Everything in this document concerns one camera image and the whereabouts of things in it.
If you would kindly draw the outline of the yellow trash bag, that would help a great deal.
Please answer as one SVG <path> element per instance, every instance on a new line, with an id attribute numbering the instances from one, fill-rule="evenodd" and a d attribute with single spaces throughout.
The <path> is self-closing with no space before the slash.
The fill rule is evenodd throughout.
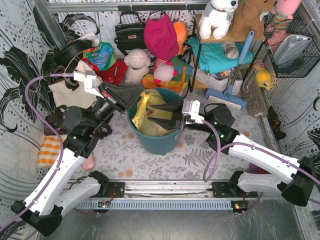
<path id="1" fill-rule="evenodd" d="M 176 131 L 176 129 L 166 130 L 151 118 L 159 118 L 170 120 L 172 113 L 151 107 L 151 105 L 165 104 L 165 100 L 156 89 L 146 89 L 140 95 L 140 100 L 137 102 L 137 111 L 132 120 L 136 129 L 149 137 L 163 137 Z"/>

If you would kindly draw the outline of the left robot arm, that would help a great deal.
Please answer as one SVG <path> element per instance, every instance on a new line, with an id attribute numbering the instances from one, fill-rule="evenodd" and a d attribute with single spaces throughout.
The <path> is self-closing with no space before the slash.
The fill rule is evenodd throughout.
<path id="1" fill-rule="evenodd" d="M 67 107 L 63 112 L 62 127 L 68 135 L 57 160 L 37 188 L 25 200 L 15 201 L 11 210 L 43 236 L 49 236 L 79 203 L 94 195 L 109 194 L 110 179 L 97 170 L 77 186 L 62 191 L 95 149 L 100 139 L 95 135 L 96 130 L 114 111 L 127 111 L 144 90 L 141 84 L 117 86 L 103 82 L 98 86 L 102 96 L 90 108 Z"/>

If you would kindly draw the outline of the teal trash bin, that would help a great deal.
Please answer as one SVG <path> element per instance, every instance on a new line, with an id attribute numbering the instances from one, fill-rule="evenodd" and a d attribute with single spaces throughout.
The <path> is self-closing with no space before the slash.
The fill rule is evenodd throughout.
<path id="1" fill-rule="evenodd" d="M 182 99 L 178 93 L 166 88 L 150 88 L 147 89 L 147 91 L 151 91 L 155 93 L 156 97 L 160 97 L 160 100 L 156 101 L 159 104 Z M 147 117 L 144 117 L 143 119 L 146 120 L 146 122 L 142 126 L 143 132 L 140 132 L 132 122 L 132 119 L 136 115 L 137 106 L 139 105 L 140 100 L 141 97 L 138 97 L 133 106 L 127 111 L 129 125 L 135 131 L 141 146 L 147 152 L 154 155 L 164 156 L 177 146 L 180 137 L 180 130 L 178 128 L 166 130 L 157 123 L 150 121 Z"/>

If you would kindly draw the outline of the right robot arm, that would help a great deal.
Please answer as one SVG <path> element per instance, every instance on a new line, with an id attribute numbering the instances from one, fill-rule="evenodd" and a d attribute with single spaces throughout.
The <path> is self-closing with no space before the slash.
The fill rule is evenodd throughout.
<path id="1" fill-rule="evenodd" d="M 249 192 L 280 194 L 288 202 L 305 207 L 311 201 L 314 185 L 320 181 L 314 160 L 297 159 L 277 153 L 257 144 L 232 128 L 235 119 L 224 103 L 216 103 L 210 111 L 201 114 L 198 100 L 176 100 L 152 105 L 153 109 L 171 112 L 170 119 L 149 116 L 148 119 L 166 130 L 191 129 L 208 132 L 207 143 L 215 150 L 213 162 L 221 153 L 244 159 L 265 170 L 266 174 L 235 171 L 228 181 L 234 196 Z"/>

